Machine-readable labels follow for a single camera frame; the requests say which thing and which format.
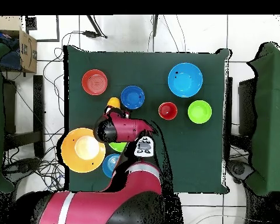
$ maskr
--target yellow plate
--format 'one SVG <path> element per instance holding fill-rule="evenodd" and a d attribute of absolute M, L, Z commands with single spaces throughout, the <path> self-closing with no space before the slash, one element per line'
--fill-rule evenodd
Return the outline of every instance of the yellow plate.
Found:
<path fill-rule="evenodd" d="M 91 155 L 89 156 L 88 154 L 86 154 L 88 157 L 85 157 L 85 150 L 87 150 L 87 148 L 85 148 L 85 143 L 87 142 L 98 145 L 93 148 L 95 153 L 92 154 L 92 156 L 94 156 L 92 159 L 87 159 L 91 157 Z M 69 169 L 77 173 L 94 171 L 94 169 L 98 168 L 103 162 L 105 153 L 105 144 L 95 140 L 92 129 L 74 129 L 64 138 L 61 144 L 61 156 L 64 163 Z"/>

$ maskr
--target green cup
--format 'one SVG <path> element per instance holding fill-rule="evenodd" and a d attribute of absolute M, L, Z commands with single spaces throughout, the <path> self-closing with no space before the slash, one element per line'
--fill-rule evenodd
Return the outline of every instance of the green cup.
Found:
<path fill-rule="evenodd" d="M 125 148 L 126 142 L 110 142 L 109 145 L 117 152 L 122 152 Z"/>
<path fill-rule="evenodd" d="M 196 124 L 207 122 L 212 115 L 211 106 L 204 100 L 196 100 L 189 105 L 188 116 Z"/>

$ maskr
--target large blue bowl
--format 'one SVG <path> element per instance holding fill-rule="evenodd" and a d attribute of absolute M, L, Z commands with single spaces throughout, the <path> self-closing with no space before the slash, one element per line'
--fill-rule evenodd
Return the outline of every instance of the large blue bowl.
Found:
<path fill-rule="evenodd" d="M 110 154 L 104 159 L 102 167 L 107 177 L 112 178 L 113 170 L 119 157 L 119 154 Z"/>
<path fill-rule="evenodd" d="M 128 86 L 121 92 L 121 102 L 128 109 L 137 109 L 144 103 L 144 92 L 140 87 Z"/>
<path fill-rule="evenodd" d="M 172 93 L 179 97 L 191 97 L 202 86 L 202 73 L 191 63 L 181 63 L 172 68 L 168 75 L 168 85 Z"/>

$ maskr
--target tabletop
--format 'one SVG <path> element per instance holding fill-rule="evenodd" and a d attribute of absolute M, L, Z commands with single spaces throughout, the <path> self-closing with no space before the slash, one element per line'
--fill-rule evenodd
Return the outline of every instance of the tabletop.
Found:
<path fill-rule="evenodd" d="M 131 111 L 132 118 L 153 120 L 161 128 L 173 172 L 175 192 L 226 193 L 221 183 L 222 127 L 225 94 L 225 61 L 228 49 L 215 54 L 184 52 L 85 52 L 75 47 L 65 47 L 65 91 L 68 89 L 68 123 L 65 132 L 75 128 L 93 129 L 103 114 L 108 99 L 120 99 L 122 90 L 129 85 L 139 86 L 145 94 L 144 104 Z M 174 95 L 168 87 L 170 70 L 181 62 L 196 65 L 203 75 L 200 91 L 189 98 Z M 90 69 L 99 69 L 108 79 L 106 91 L 91 96 L 82 88 L 82 77 Z M 187 109 L 195 100 L 205 100 L 212 107 L 212 116 L 205 124 L 194 124 Z M 158 114 L 163 102 L 173 102 L 178 109 L 175 119 L 167 121 Z M 106 145 L 106 156 L 116 153 Z M 110 179 L 102 167 L 90 173 L 69 172 L 69 189 L 72 191 L 100 191 Z"/>

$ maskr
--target white tile floor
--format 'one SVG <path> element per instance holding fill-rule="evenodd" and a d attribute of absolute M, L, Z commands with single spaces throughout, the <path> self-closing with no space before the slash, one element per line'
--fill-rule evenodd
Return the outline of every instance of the white tile floor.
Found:
<path fill-rule="evenodd" d="M 179 51 L 184 51 L 183 34 L 180 30 L 175 15 L 165 15 L 170 31 L 175 38 Z M 53 26 L 54 16 L 39 18 L 37 24 L 41 26 Z M 197 53 L 214 53 L 219 48 L 232 50 L 229 62 L 229 76 L 233 77 L 233 106 L 232 122 L 239 123 L 239 104 L 237 87 L 240 81 L 254 77 L 254 72 L 246 64 L 252 60 L 259 46 L 266 41 L 274 41 L 280 45 L 280 15 L 178 15 L 183 28 L 186 51 Z M 70 45 L 77 46 L 85 51 L 148 51 L 148 37 L 152 31 L 151 15 L 111 15 L 96 16 L 102 31 L 108 39 L 99 37 L 87 38 L 83 35 L 73 34 Z M 59 16 L 60 42 L 38 42 L 37 44 L 37 74 L 42 75 L 44 67 L 55 58 L 54 48 L 61 47 L 61 39 L 72 31 L 94 31 L 86 16 Z M 46 32 L 40 28 L 31 32 L 38 39 L 55 39 L 53 29 Z M 67 35 L 63 44 L 67 44 Z M 157 35 L 155 38 L 155 51 L 176 51 L 174 41 L 168 31 L 163 15 L 159 16 Z M 149 52 L 152 52 L 152 41 L 149 44 Z M 63 74 L 63 63 L 54 61 L 45 69 L 48 80 Z M 8 78 L 14 78 L 18 73 L 8 73 Z M 32 74 L 20 75 L 16 79 L 17 88 L 23 98 L 32 106 Z M 64 126 L 64 119 L 58 109 L 58 98 L 55 95 L 53 85 L 45 80 L 45 126 L 48 132 L 55 133 Z M 56 80 L 60 96 L 64 98 L 63 76 Z M 33 115 L 22 100 L 17 97 L 16 124 L 17 132 L 31 131 Z M 232 126 L 232 132 L 238 133 L 238 126 Z M 53 137 L 56 144 L 60 135 Z M 27 154 L 33 157 L 32 147 L 22 147 L 19 156 Z M 48 156 L 54 157 L 54 151 Z M 216 194 L 187 194 L 180 193 L 183 206 L 184 224 L 243 224 L 246 214 L 246 198 L 242 185 L 237 185 L 232 178 L 226 175 L 226 185 L 230 192 L 226 195 Z M 37 176 L 30 176 L 21 182 L 18 196 L 31 190 L 43 190 L 42 180 Z"/>

